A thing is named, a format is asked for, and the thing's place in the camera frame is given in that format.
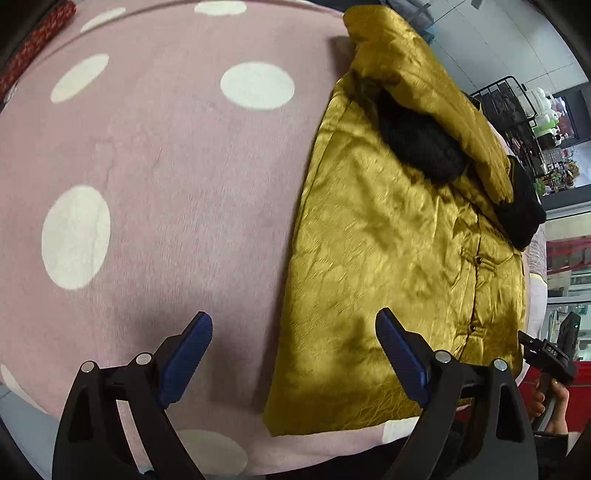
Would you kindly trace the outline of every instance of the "wrinkled gold fabric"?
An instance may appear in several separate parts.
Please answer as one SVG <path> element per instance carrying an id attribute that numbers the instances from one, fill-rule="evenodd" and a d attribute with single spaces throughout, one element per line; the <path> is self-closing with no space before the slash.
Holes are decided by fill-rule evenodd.
<path id="1" fill-rule="evenodd" d="M 358 429 L 417 415 L 375 336 L 390 307 L 406 329 L 463 362 L 521 369 L 521 253 L 491 200 L 513 199 L 486 119 L 427 44 L 386 7 L 344 16 L 356 44 L 320 125 L 293 236 L 280 345 L 264 420 L 273 435 Z M 436 188 L 376 130 L 383 85 L 432 115 L 478 174 Z"/>

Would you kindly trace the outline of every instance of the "polka dot blanket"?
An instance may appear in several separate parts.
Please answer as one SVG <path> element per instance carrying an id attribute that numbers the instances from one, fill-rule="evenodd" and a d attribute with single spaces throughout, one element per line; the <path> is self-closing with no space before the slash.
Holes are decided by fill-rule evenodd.
<path id="1" fill-rule="evenodd" d="M 167 411 L 204 473 L 286 471 L 411 431 L 272 438 L 261 418 L 345 35 L 340 13 L 307 2 L 78 4 L 0 114 L 4 383 L 59 417 L 84 361 L 126 364 L 204 310 L 212 344 Z"/>

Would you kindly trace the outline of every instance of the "black wire rack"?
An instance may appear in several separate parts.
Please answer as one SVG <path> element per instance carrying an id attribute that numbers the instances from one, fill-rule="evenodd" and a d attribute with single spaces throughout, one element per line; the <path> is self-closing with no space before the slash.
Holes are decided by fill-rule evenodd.
<path id="1" fill-rule="evenodd" d="M 545 175 L 542 151 L 530 126 L 538 115 L 525 89 L 513 76 L 491 83 L 472 94 L 482 105 L 482 112 L 493 127 L 503 136 L 532 180 Z M 526 113 L 522 102 L 527 102 L 531 112 Z"/>

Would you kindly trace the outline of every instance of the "metal screw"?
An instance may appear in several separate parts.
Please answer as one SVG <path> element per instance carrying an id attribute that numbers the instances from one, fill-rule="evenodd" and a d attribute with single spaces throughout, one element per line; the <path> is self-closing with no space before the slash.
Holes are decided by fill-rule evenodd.
<path id="1" fill-rule="evenodd" d="M 92 372 L 92 369 L 94 367 L 95 367 L 95 363 L 88 360 L 87 362 L 84 362 L 82 364 L 82 366 L 80 367 L 80 370 L 82 370 L 85 374 L 87 374 L 88 372 Z"/>
<path id="2" fill-rule="evenodd" d="M 505 362 L 501 358 L 497 358 L 492 364 L 495 366 L 497 370 L 501 370 L 501 372 L 507 370 L 507 362 Z"/>
<path id="3" fill-rule="evenodd" d="M 441 362 L 442 364 L 448 364 L 452 361 L 452 356 L 445 350 L 439 350 L 437 353 L 435 353 L 435 360 Z"/>
<path id="4" fill-rule="evenodd" d="M 152 355 L 149 353 L 141 353 L 135 358 L 135 363 L 138 365 L 148 365 L 152 360 Z"/>

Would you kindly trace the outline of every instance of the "blue rubber pad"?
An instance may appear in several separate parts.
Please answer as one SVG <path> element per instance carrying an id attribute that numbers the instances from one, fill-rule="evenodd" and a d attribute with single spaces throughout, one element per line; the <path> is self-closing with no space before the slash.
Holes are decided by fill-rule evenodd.
<path id="1" fill-rule="evenodd" d="M 181 399 L 205 350 L 212 341 L 211 317 L 203 312 L 197 315 L 200 316 L 197 322 L 160 375 L 158 402 L 164 409 Z"/>
<path id="2" fill-rule="evenodd" d="M 375 333 L 407 397 L 426 408 L 431 399 L 427 371 L 405 340 L 404 332 L 381 310 L 375 321 Z"/>

